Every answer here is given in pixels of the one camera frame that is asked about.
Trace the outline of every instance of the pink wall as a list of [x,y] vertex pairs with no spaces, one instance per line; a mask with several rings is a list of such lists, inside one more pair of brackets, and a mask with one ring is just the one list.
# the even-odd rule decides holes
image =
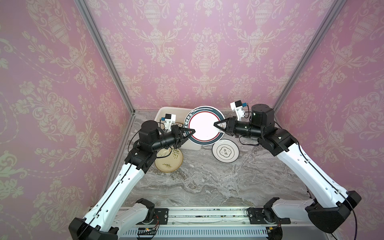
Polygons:
[[87,0],[135,109],[273,105],[333,0]]
[[129,113],[73,1],[0,2],[0,239],[68,239]]
[[[384,228],[384,1],[347,1],[277,114],[334,179],[362,197],[358,239]],[[353,239],[354,218],[343,225]]]

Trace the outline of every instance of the white plastic bin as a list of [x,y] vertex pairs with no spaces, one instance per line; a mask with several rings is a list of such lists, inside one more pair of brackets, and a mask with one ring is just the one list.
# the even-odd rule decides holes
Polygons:
[[[157,115],[155,117],[155,121],[159,122],[161,118],[165,117],[166,114],[175,114],[176,115],[176,122],[184,124],[184,120],[188,113],[190,113],[192,109],[189,108],[171,108],[171,107],[162,107],[157,112]],[[190,150],[200,150],[201,145],[198,145],[191,140],[187,140],[181,147],[181,149],[190,149]]]

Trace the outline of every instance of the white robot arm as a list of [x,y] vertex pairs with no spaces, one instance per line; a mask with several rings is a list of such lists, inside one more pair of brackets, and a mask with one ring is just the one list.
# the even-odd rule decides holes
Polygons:
[[214,126],[230,136],[257,140],[292,169],[315,196],[306,201],[271,199],[264,205],[264,212],[269,212],[270,221],[274,222],[276,217],[311,221],[320,230],[333,233],[347,219],[361,197],[355,191],[347,191],[328,176],[287,130],[275,127],[274,113],[268,105],[256,104],[251,108],[249,122],[232,117],[215,122]]
[[138,200],[121,215],[116,214],[133,187],[156,160],[157,152],[171,146],[174,149],[181,147],[195,130],[172,125],[170,132],[164,133],[157,122],[146,121],[138,133],[139,140],[133,144],[118,176],[99,202],[84,218],[75,218],[70,223],[72,239],[117,240],[123,232],[137,223],[149,223],[153,220],[154,204],[146,199]]
[[[269,106],[253,105],[250,115],[249,122],[232,117],[216,122],[214,126],[230,136],[257,139],[262,147],[291,168],[315,196],[308,200],[272,198],[264,205],[265,219],[271,223],[281,218],[304,220],[312,222],[326,233],[333,233],[360,202],[360,195],[337,184],[306,154],[287,130],[276,128],[274,111]],[[185,136],[182,134],[184,131],[190,133]],[[116,214],[130,191],[155,161],[157,151],[170,146],[179,148],[194,132],[193,129],[173,125],[171,132],[163,133],[157,122],[144,122],[139,131],[139,140],[134,143],[115,181],[83,219],[75,218],[71,222],[69,230],[72,238],[117,240],[137,223],[152,221],[154,204],[145,199],[140,199],[121,215]]]

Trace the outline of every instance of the yellow plate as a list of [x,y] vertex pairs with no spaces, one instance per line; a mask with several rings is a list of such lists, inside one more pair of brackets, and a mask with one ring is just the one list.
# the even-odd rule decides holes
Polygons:
[[[157,153],[157,157],[163,157],[169,154],[169,151],[171,151],[171,148],[165,150],[161,149]],[[162,172],[173,172],[176,171],[181,164],[183,163],[183,153],[180,151],[180,149],[173,149],[172,153],[168,157],[164,158],[156,158],[155,160],[155,166],[158,170]]]

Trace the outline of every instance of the white plate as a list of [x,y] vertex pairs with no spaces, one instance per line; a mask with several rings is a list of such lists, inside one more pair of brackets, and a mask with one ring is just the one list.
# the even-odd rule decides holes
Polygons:
[[195,129],[189,138],[199,145],[211,145],[222,138],[224,133],[214,126],[217,121],[224,120],[224,115],[211,106],[201,106],[193,109],[185,118],[184,127]]
[[[161,149],[157,153],[157,157],[163,157],[169,154],[169,151],[171,148],[168,148],[167,150]],[[172,147],[172,153],[168,157],[164,158],[156,158],[155,160],[155,166],[158,170],[162,172],[173,172],[176,171],[181,164],[183,163],[183,153],[180,151],[180,149],[173,149]]]
[[221,139],[212,146],[212,153],[217,160],[230,163],[239,157],[239,148],[231,140]]

